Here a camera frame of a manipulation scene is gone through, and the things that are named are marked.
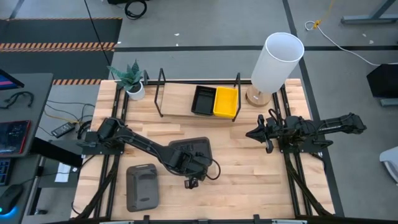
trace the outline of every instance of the concrete floor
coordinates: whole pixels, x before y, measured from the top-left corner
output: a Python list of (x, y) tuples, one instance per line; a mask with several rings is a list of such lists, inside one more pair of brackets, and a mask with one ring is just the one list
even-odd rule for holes
[[(0, 2), (0, 18), (11, 15), (17, 0)], [(123, 17), (123, 10), (101, 0), (87, 0), (93, 17)], [(333, 40), (346, 46), (396, 45), (397, 24), (343, 26), (343, 15), (369, 14), (382, 0), (337, 0), (330, 16), (321, 25)], [(298, 36), (306, 46), (331, 46), (319, 31), (307, 32), (307, 20), (320, 19), (329, 6), (327, 0), (289, 0)], [(388, 13), (398, 13), (395, 3)], [(25, 0), (17, 17), (88, 17), (82, 0)], [(156, 47), (263, 45), (273, 32), (290, 32), (280, 0), (151, 0), (147, 14), (137, 21), (123, 20), (118, 47), (152, 47), (151, 52), (116, 52), (113, 66), (124, 69), (138, 59), (151, 78), (163, 67), (168, 78), (233, 78), (237, 72), (250, 77), (257, 50), (214, 50), (157, 52)], [(398, 61), (396, 51), (358, 52), (375, 63)], [(343, 210), (347, 217), (398, 220), (398, 190), (379, 163), (379, 153), (398, 145), (397, 108), (381, 108), (369, 90), (365, 76), (374, 67), (355, 56), (339, 51), (306, 52), (305, 63), (322, 119), (353, 112), (368, 130), (354, 136), (330, 134), (329, 147)], [(299, 67), (291, 77), (302, 77)], [(51, 100), (94, 103), (97, 86), (55, 86)], [(76, 115), (81, 106), (55, 105)], [(53, 130), (62, 122), (42, 118), (41, 127)], [(37, 135), (49, 137), (42, 131)], [(64, 194), (59, 203), (50, 203)], [(24, 223), (45, 223), (69, 217), (74, 189), (43, 191), (39, 207), (45, 216), (26, 217)]]

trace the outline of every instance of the wooden tabletop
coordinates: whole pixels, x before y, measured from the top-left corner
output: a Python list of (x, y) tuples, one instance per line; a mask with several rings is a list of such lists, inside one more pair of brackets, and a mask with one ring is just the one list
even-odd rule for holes
[[(188, 190), (183, 184), (186, 178), (172, 175), (155, 157), (126, 145), (119, 163), (112, 220), (142, 220), (144, 215), (150, 215), (151, 220), (252, 219), (254, 214), (259, 214), (261, 218), (293, 218), (285, 163), (277, 143), (274, 142), (274, 152), (267, 154), (264, 144), (245, 136), (246, 132), (257, 127), (258, 114), (268, 117), (267, 111), (274, 104), (271, 101), (263, 108), (250, 106), (244, 99), (247, 87), (242, 85), (242, 108), (234, 123), (229, 119), (202, 116), (165, 115), (161, 118), (154, 104), (156, 86), (145, 87), (146, 96), (143, 100), (129, 100), (126, 124), (136, 133), (159, 144), (167, 145), (170, 141), (186, 138), (209, 138), (213, 158), (221, 165), (221, 176), (214, 181), (206, 179), (199, 183), (199, 187)], [(93, 130), (98, 129), (104, 118), (111, 116), (115, 88), (113, 81), (101, 82), (91, 125)], [(300, 80), (287, 80), (286, 91), (292, 114), (310, 119)], [(159, 105), (162, 103), (162, 93), (163, 87), (160, 87)], [(123, 97), (119, 102), (119, 116), (122, 102)], [(103, 156), (96, 156), (81, 171), (74, 201), (78, 212), (84, 209), (98, 189), (102, 161)], [(147, 163), (155, 164), (158, 170), (159, 206), (130, 213), (126, 208), (126, 170), (130, 166)], [(322, 162), (302, 154), (302, 164), (308, 188), (333, 213)], [(215, 176), (216, 172), (216, 166), (209, 168), (209, 175)], [(300, 208), (304, 212), (302, 194), (297, 189)], [(103, 198), (102, 215), (105, 214), (108, 192)]]

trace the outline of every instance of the computer monitor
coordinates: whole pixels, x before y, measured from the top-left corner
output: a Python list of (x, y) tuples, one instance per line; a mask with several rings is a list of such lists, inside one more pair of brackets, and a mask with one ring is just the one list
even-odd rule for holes
[(22, 82), (0, 69), (0, 91), (23, 88), (24, 86), (25, 85)]

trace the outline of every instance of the white lampshade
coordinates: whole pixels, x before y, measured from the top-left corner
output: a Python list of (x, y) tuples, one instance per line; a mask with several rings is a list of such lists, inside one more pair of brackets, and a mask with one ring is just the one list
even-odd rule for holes
[(294, 35), (284, 32), (271, 34), (251, 74), (252, 84), (263, 93), (277, 92), (303, 54), (304, 45)]

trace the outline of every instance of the yellow tray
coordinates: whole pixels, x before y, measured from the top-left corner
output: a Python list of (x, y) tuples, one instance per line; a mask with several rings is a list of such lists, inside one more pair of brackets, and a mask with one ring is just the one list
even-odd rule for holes
[(233, 119), (238, 107), (238, 90), (234, 88), (217, 87), (213, 113), (215, 116)]

